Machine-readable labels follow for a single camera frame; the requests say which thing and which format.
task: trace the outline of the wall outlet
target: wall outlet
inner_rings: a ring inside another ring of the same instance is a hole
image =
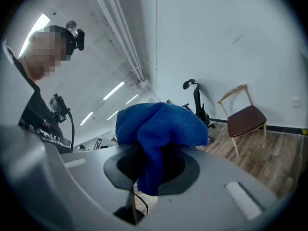
[[[299,108],[299,107],[300,107],[300,97],[293,97],[292,108]]]

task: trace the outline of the ceiling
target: ceiling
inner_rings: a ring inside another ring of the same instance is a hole
[[[35,23],[35,20],[29,20],[31,16],[38,18],[44,13],[51,20],[48,25],[62,27],[74,20],[77,28],[85,32],[85,49],[75,50],[71,61],[62,62],[61,67],[50,74],[50,78],[44,78],[37,84],[48,107],[52,95],[57,93],[63,97],[73,115],[75,141],[81,136],[85,138],[85,133],[91,139],[91,136],[96,136],[97,130],[103,134],[115,129],[116,117],[109,121],[107,118],[125,108],[128,100],[145,90],[136,87],[138,79],[127,65],[111,29],[105,26],[96,0],[27,0],[19,13],[19,17],[23,18],[20,22],[23,22],[15,25],[15,31],[20,31],[18,46],[15,47],[17,52],[24,41],[20,42],[20,38],[25,39],[30,31],[25,28],[31,28]],[[104,101],[103,97],[122,81],[125,85]],[[91,118],[79,126],[91,111],[94,111]],[[61,123],[60,128],[64,137],[70,140],[69,120]]]

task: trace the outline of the black t-shirt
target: black t-shirt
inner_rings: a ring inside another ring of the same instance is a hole
[[[59,153],[71,152],[70,146],[64,144],[62,131],[40,95],[40,88],[26,75],[22,64],[13,55],[12,57],[20,73],[34,89],[21,116],[19,126],[38,134],[42,141],[55,144]]]

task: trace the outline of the wooden floor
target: wooden floor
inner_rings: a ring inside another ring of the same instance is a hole
[[[208,146],[198,146],[197,149],[229,159],[257,178],[278,198],[294,189],[298,175],[306,166],[306,150],[302,150],[302,154],[300,150],[303,139],[307,139],[307,136],[267,131],[267,146],[263,148],[263,131],[255,130],[236,139],[240,153],[240,157],[237,157],[228,135],[227,124],[214,124],[216,127],[209,128],[209,135],[214,137],[215,141]],[[158,197],[137,192],[136,187],[134,190],[148,204],[150,212]],[[137,197],[135,203],[136,208],[145,214],[146,208]]]

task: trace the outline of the black baseboard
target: black baseboard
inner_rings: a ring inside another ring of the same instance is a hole
[[[211,121],[217,121],[221,123],[227,123],[227,120],[213,119],[210,118]],[[282,132],[282,133],[293,133],[303,135],[303,130],[301,128],[289,128],[289,127],[279,127],[279,126],[270,126],[266,125],[266,129],[268,131]]]

